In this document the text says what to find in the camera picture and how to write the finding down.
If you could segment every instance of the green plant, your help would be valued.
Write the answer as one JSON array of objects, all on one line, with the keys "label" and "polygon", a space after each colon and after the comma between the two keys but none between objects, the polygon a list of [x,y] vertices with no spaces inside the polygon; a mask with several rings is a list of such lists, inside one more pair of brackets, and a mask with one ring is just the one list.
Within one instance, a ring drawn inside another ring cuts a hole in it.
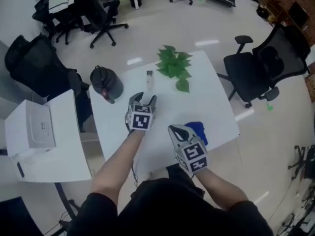
[{"label": "green plant", "polygon": [[178,81],[176,82],[176,88],[182,92],[189,93],[189,82],[188,78],[191,75],[187,72],[186,67],[190,66],[188,58],[192,57],[188,53],[177,52],[175,47],[164,45],[165,49],[159,49],[159,59],[160,63],[157,64],[157,71],[161,74],[168,76],[169,78],[176,77]]}]

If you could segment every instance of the forearm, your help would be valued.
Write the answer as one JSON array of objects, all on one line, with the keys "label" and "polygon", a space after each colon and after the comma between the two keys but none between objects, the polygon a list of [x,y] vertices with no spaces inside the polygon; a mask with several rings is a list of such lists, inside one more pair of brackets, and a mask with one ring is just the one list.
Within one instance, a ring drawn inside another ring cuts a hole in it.
[{"label": "forearm", "polygon": [[144,131],[135,130],[127,136],[117,151],[97,172],[93,179],[92,192],[109,196],[117,203],[119,191],[128,177],[144,134]]},{"label": "forearm", "polygon": [[228,210],[240,201],[248,200],[246,194],[239,187],[225,181],[207,168],[198,171],[195,175],[213,201],[224,210]]}]

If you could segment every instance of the glove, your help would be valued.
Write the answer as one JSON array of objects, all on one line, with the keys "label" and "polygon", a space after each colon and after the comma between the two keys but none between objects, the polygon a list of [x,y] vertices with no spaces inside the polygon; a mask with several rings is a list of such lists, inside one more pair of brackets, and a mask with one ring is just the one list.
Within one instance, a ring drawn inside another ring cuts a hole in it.
[{"label": "glove", "polygon": [[183,170],[195,173],[209,165],[205,144],[192,128],[170,125],[168,133],[174,146],[175,158]]},{"label": "glove", "polygon": [[153,124],[156,112],[157,97],[154,95],[148,104],[141,104],[143,92],[136,93],[129,99],[128,111],[125,115],[126,127],[131,133],[133,130],[149,130]]}]

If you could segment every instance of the sleeve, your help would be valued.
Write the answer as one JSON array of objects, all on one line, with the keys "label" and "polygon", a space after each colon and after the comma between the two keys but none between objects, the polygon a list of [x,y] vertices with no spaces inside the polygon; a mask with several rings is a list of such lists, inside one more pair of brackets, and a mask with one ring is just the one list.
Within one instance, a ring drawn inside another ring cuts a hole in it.
[{"label": "sleeve", "polygon": [[117,207],[108,197],[91,193],[82,204],[77,217],[71,222],[68,236],[111,234],[117,222]]},{"label": "sleeve", "polygon": [[243,201],[232,206],[229,211],[239,221],[238,225],[246,235],[273,236],[267,221],[251,201]]}]

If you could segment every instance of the white table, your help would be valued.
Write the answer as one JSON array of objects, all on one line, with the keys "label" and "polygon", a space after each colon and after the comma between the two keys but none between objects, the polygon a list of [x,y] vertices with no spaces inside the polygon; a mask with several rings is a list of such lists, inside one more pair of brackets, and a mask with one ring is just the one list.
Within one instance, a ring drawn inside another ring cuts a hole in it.
[{"label": "white table", "polygon": [[[13,159],[16,174],[25,182],[70,182],[91,179],[84,150],[84,136],[80,134],[73,90],[69,90],[46,103],[49,106],[56,147],[47,153],[26,159]],[[17,163],[25,174],[21,176]]]},{"label": "white table", "polygon": [[135,170],[146,174],[153,170],[176,163],[173,145],[167,127],[171,124],[186,124],[201,121],[212,150],[239,135],[233,111],[221,82],[204,51],[190,53],[191,66],[187,68],[190,93],[175,88],[176,79],[170,79],[154,71],[155,85],[152,91],[146,89],[146,71],[156,70],[156,63],[144,65],[120,75],[124,92],[114,105],[106,102],[90,87],[92,109],[96,129],[105,160],[116,151],[128,135],[125,114],[129,98],[144,91],[145,98],[157,95],[155,122],[143,139],[135,158]]}]

